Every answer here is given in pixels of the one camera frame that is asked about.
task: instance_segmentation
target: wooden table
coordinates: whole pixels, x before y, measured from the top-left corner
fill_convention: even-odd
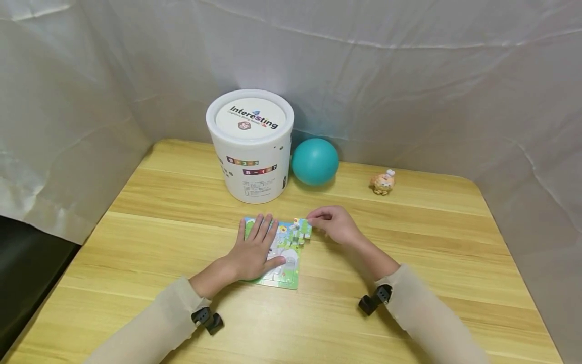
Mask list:
[[[226,254],[242,216],[290,221],[341,204],[414,267],[493,363],[562,363],[476,185],[400,170],[382,197],[367,183],[384,169],[341,163],[329,188],[292,179],[276,200],[250,205],[227,192],[210,144],[157,143],[5,362],[80,363],[176,277]],[[367,292],[339,246],[314,236],[297,291],[232,285],[214,302],[226,327],[214,337],[197,330],[165,362],[428,363],[385,309],[363,317],[357,303]]]

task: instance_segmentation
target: black clip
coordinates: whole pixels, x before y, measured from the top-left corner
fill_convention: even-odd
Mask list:
[[[376,308],[382,303],[386,304],[392,295],[392,286],[382,284],[374,291],[372,297],[365,295],[358,303],[358,307],[364,311],[366,315],[371,315],[376,311]]]
[[[218,330],[224,327],[224,321],[222,321],[220,315],[217,313],[212,314],[212,311],[210,311],[210,308],[208,307],[194,312],[191,318],[195,324],[200,322],[204,325],[206,330],[208,330],[208,333],[211,335],[214,335]]]

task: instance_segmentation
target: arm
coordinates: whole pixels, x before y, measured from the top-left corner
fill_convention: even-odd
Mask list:
[[[181,277],[152,304],[107,339],[86,364],[158,364],[192,335],[190,316],[208,307],[212,298],[232,282],[224,262],[217,260],[188,281]]]
[[[357,256],[376,281],[392,286],[386,307],[402,329],[438,364],[487,364],[489,360],[461,320],[414,275],[368,240],[343,207],[319,208],[307,218]]]
[[[278,223],[259,215],[247,239],[244,220],[228,255],[187,280],[182,277],[162,291],[137,317],[99,346],[85,364],[159,364],[170,351],[188,339],[196,325],[190,316],[207,307],[222,288],[238,280],[251,280],[285,264],[285,258],[265,261]]]

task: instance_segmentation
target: long sleeve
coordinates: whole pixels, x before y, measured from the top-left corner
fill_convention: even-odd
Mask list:
[[[199,297],[182,277],[101,344],[85,363],[159,364],[196,329],[191,314],[209,304],[210,301]]]
[[[435,363],[489,363],[468,328],[409,266],[403,264],[394,274],[376,282],[376,286],[382,284],[392,286],[392,296],[386,304],[392,317]]]

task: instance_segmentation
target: green puzzle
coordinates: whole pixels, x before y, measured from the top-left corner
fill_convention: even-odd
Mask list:
[[[255,223],[255,219],[246,217],[244,220],[246,222],[244,237],[246,238]],[[267,259],[284,256],[287,263],[250,282],[270,287],[297,289],[301,250],[305,241],[310,238],[311,225],[309,225],[307,220],[295,218],[291,224],[280,222],[277,235],[275,236],[275,240],[273,240],[273,244],[271,244]]]

